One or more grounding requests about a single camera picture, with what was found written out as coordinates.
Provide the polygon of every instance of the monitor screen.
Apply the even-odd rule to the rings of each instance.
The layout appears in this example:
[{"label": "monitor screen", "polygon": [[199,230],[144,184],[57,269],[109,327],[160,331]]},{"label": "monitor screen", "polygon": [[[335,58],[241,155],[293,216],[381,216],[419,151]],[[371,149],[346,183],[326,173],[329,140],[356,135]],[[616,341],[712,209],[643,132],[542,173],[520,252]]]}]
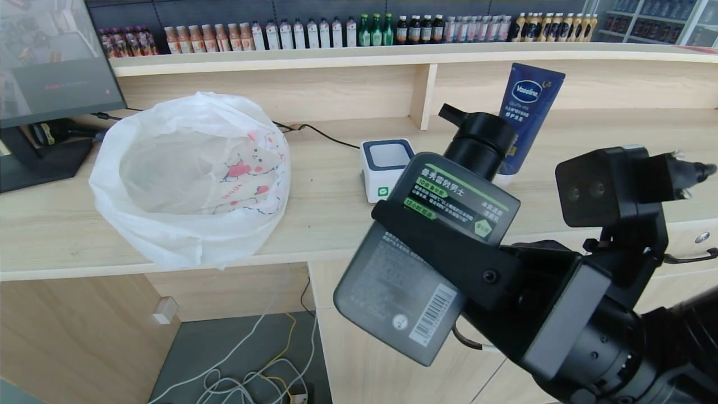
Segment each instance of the monitor screen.
[{"label": "monitor screen", "polygon": [[126,106],[83,0],[0,6],[0,127]]}]

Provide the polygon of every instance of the barcode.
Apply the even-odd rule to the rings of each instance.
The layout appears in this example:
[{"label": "barcode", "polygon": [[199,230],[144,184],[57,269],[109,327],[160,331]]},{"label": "barcode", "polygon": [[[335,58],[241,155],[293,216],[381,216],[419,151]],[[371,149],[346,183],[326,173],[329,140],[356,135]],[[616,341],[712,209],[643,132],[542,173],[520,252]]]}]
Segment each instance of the barcode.
[{"label": "barcode", "polygon": [[409,338],[423,346],[429,345],[429,342],[434,336],[434,332],[439,328],[439,324],[442,322],[444,315],[447,310],[449,310],[449,306],[451,306],[455,297],[455,291],[443,283],[440,283],[434,291],[432,298],[429,300],[429,304],[424,308],[421,318],[416,322],[414,329],[411,330]]}]

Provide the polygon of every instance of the counter top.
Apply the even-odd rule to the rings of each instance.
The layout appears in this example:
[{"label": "counter top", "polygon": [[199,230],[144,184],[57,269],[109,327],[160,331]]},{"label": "counter top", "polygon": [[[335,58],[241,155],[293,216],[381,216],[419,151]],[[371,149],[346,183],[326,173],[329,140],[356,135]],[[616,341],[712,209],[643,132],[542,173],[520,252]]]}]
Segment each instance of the counter top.
[{"label": "counter top", "polygon": [[508,60],[656,60],[718,63],[718,55],[671,45],[495,42],[393,47],[195,53],[110,59],[117,77],[246,70],[343,68]]},{"label": "counter top", "polygon": [[[324,121],[319,129],[346,142],[406,137],[415,151],[443,153],[455,128],[432,119],[422,132],[409,118]],[[521,209],[505,241],[517,236],[569,231],[561,218],[554,168],[601,147],[646,144],[651,154],[681,149],[688,160],[718,156],[718,111],[553,111],[514,184],[507,190]],[[287,135],[292,191],[286,213],[259,252],[237,265],[349,257],[370,225],[359,178],[359,154],[311,129]],[[93,156],[69,180],[0,196],[0,278],[29,280],[156,272],[100,216],[88,185]],[[664,204],[669,222],[716,216],[718,187],[696,187],[694,198]]]}]

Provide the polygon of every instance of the printed cartoon bag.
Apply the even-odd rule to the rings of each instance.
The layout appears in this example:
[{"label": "printed cartoon bag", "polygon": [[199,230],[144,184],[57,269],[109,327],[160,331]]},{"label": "printed cartoon bag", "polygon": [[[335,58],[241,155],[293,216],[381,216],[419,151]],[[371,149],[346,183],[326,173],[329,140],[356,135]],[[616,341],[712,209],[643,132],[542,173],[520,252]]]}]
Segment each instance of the printed cartoon bag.
[{"label": "printed cartoon bag", "polygon": [[95,207],[166,270],[254,254],[289,197],[289,146],[254,102],[196,93],[117,122],[90,176]]}]

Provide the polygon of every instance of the vaseline tube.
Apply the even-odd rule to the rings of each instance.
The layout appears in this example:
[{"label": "vaseline tube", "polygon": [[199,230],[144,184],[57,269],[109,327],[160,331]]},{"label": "vaseline tube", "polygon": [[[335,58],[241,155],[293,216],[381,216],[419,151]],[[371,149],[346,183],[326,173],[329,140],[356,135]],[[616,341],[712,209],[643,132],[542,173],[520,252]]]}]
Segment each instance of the vaseline tube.
[{"label": "vaseline tube", "polygon": [[516,130],[516,141],[501,163],[495,183],[508,184],[531,149],[566,75],[514,63],[499,116]]}]

